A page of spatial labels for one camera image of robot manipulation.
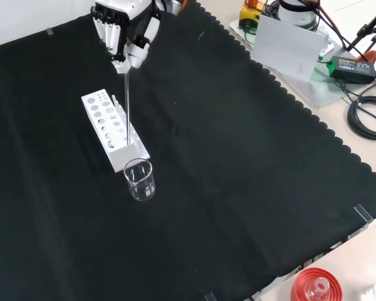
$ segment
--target white container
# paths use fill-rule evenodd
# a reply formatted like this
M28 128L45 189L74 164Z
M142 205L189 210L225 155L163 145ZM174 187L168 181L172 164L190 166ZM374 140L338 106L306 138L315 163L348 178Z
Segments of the white container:
M115 172L122 171L132 159L149 159L149 154L132 125L131 144L127 145L125 112L117 101L112 103L106 90L82 96L81 99Z

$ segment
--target red lid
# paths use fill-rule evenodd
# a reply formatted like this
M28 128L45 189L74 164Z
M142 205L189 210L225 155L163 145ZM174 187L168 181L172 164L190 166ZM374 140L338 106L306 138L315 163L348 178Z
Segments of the red lid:
M326 278L330 282L330 298L327 301L342 301L343 290L341 285L331 273L321 268L307 268L297 276L291 289L291 301L306 301L306 285L320 277Z

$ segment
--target black cloth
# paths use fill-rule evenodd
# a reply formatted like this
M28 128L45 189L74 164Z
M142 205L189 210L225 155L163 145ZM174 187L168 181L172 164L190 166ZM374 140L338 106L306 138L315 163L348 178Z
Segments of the black cloth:
M376 174L194 1L130 76L134 201L80 100L122 77L91 17L53 32L0 46L0 301L241 301L376 217Z

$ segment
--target glass beaker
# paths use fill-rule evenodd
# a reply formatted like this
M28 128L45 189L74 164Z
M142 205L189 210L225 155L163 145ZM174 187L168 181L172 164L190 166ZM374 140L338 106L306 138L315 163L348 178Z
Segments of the glass beaker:
M147 201L155 194L152 164L146 159L134 159L124 167L131 195L137 201Z

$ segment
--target yellow object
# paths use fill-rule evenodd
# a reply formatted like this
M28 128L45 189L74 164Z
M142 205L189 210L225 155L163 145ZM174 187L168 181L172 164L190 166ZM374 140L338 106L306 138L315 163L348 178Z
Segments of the yellow object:
M257 28L263 7L264 3L258 2L256 9L254 9L248 6L247 2L245 1L239 12L239 27Z

